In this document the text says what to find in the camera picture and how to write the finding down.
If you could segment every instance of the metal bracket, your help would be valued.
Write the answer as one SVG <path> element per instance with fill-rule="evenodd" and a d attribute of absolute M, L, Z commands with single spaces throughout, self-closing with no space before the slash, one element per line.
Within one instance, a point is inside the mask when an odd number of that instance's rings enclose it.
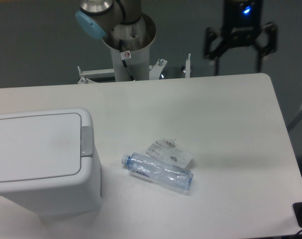
<path fill-rule="evenodd" d="M 149 66 L 149 78 L 150 80 L 158 80 L 161 77 L 161 73 L 165 68 L 167 61 L 164 59 L 158 59 L 154 66 Z M 95 81 L 90 80 L 89 78 L 106 78 L 106 77 L 114 77 L 115 71 L 114 69 L 104 69 L 104 70 L 94 70 L 94 71 L 81 71 L 80 67 L 78 66 L 78 72 L 80 80 L 78 84 L 91 84 L 97 83 Z"/>
<path fill-rule="evenodd" d="M 162 71 L 165 68 L 167 64 L 167 61 L 164 59 L 158 59 L 158 61 L 155 63 L 155 65 L 152 67 L 152 69 L 149 72 L 149 80 L 158 80 L 161 77 Z"/>
<path fill-rule="evenodd" d="M 286 126 L 288 132 L 290 132 L 300 121 L 302 120 L 302 104 L 299 106 L 298 111 L 295 113 L 292 121 Z"/>

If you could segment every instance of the black cable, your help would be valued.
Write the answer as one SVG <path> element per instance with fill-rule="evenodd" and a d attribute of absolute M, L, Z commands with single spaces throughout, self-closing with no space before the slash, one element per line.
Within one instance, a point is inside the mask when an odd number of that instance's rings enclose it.
<path fill-rule="evenodd" d="M 116 2 L 118 3 L 120 9 L 121 9 L 121 12 L 122 12 L 122 20 L 126 19 L 126 10 L 125 10 L 125 7 L 123 6 L 122 2 L 120 0 L 116 0 Z"/>
<path fill-rule="evenodd" d="M 120 39 L 120 40 L 119 40 L 119 51 L 120 51 L 120 53 L 123 52 L 122 45 L 123 45 L 123 41 Z M 127 65 L 125 59 L 122 60 L 122 64 L 123 64 L 123 66 L 125 67 L 125 69 L 127 70 L 127 73 L 129 74 L 130 79 L 131 79 L 132 81 L 136 81 L 135 78 L 133 77 L 133 75 L 132 75 L 130 69 L 128 68 L 128 65 Z"/>
<path fill-rule="evenodd" d="M 302 233 L 302 229 L 298 233 L 295 234 L 294 239 L 297 239 L 300 233 Z"/>

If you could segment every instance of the white table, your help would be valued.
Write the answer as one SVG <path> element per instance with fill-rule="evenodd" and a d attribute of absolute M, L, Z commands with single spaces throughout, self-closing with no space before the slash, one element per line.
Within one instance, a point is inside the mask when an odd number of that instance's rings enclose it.
<path fill-rule="evenodd" d="M 241 239 L 295 234 L 302 178 L 267 75 L 0 89 L 0 113 L 84 107 L 102 163 L 100 211 L 39 218 L 0 197 L 0 238 Z M 123 154 L 177 138 L 188 195 L 132 176 Z"/>

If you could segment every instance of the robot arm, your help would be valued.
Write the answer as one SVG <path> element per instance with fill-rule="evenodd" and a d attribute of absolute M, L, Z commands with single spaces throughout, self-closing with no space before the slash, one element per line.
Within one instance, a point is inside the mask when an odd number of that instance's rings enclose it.
<path fill-rule="evenodd" d="M 90 36 L 100 39 L 120 23 L 136 23 L 141 14 L 141 0 L 81 0 L 76 18 Z"/>

